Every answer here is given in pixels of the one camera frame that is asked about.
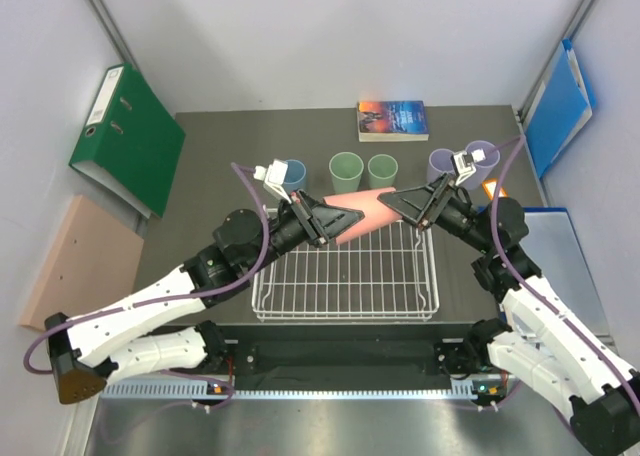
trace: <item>beige board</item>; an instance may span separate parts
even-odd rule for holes
[[[52,314],[77,316],[129,295],[142,244],[140,236],[93,201],[74,197],[20,325],[42,331]]]

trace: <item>wire rack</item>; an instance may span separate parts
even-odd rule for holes
[[[402,222],[303,244],[258,273],[252,294],[261,321],[427,321],[439,305],[431,231]]]

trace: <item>blue binder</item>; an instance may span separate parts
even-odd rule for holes
[[[555,66],[543,81],[525,130],[536,173],[541,178],[578,131],[591,118],[595,98],[580,71],[571,41],[565,39],[554,57]]]

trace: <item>book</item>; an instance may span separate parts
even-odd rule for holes
[[[69,161],[143,216],[162,216],[184,131],[130,64],[108,68]]]
[[[429,140],[422,101],[360,101],[356,109],[361,142]]]
[[[593,115],[596,100],[568,39],[554,54],[525,118],[525,135],[541,178]]]

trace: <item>pink cylinder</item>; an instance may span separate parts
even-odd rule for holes
[[[400,215],[378,201],[378,195],[395,190],[396,188],[371,189],[356,193],[336,194],[324,198],[324,202],[331,206],[357,209],[364,212],[364,219],[338,236],[336,243],[346,243],[398,221]]]

